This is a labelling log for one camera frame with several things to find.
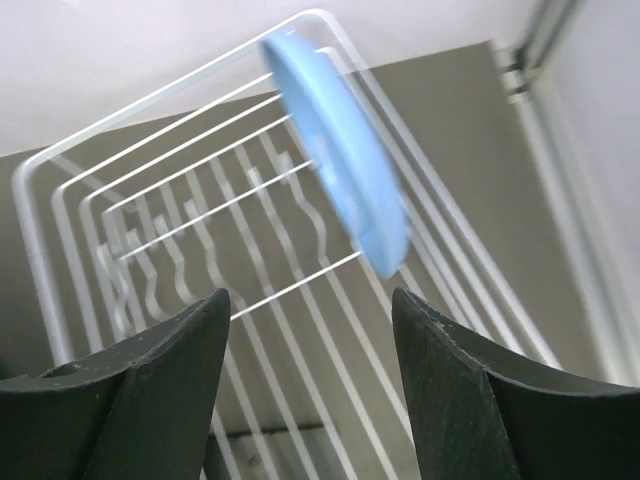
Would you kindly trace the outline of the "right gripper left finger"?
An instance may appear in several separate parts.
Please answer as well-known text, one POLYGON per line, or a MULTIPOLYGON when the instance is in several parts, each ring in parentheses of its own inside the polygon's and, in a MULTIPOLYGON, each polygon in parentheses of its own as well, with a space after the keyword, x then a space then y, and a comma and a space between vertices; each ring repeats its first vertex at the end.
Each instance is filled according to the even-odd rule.
POLYGON ((2 478, 199 478, 230 317, 218 289, 95 354, 2 380, 2 478))

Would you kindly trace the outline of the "blue plate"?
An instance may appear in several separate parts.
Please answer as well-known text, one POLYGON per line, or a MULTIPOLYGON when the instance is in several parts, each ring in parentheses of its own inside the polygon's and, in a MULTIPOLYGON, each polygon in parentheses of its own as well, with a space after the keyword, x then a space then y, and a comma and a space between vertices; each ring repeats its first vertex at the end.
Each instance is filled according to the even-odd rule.
POLYGON ((260 48, 344 228, 379 276, 393 276, 409 246, 407 218, 391 160, 364 108, 310 42, 274 32, 260 48))

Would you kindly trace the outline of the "aluminium corner post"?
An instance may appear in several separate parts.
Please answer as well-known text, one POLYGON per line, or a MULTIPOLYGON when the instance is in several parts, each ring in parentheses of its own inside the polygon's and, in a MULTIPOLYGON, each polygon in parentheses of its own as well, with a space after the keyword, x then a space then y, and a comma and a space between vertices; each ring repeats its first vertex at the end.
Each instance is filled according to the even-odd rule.
POLYGON ((639 382, 639 5, 501 1, 489 25, 598 360, 639 382))

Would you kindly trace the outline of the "white wire dish rack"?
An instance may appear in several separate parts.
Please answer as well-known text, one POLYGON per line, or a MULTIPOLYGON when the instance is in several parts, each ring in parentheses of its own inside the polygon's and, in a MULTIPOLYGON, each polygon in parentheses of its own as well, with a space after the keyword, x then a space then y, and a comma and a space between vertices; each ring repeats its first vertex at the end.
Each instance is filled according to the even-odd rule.
POLYGON ((394 289, 548 366, 558 357, 342 24, 308 8, 23 162, 12 186, 53 360, 231 299, 205 479, 415 479, 394 289), (262 56, 328 55, 392 164, 409 246, 379 276, 340 221, 262 56))

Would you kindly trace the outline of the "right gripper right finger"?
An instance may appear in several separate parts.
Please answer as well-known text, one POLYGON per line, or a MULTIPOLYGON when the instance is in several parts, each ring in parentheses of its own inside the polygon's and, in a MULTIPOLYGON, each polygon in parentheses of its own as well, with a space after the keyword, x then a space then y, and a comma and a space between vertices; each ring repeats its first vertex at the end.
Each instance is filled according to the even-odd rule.
POLYGON ((406 289, 392 324, 422 478, 638 478, 638 388, 531 360, 406 289))

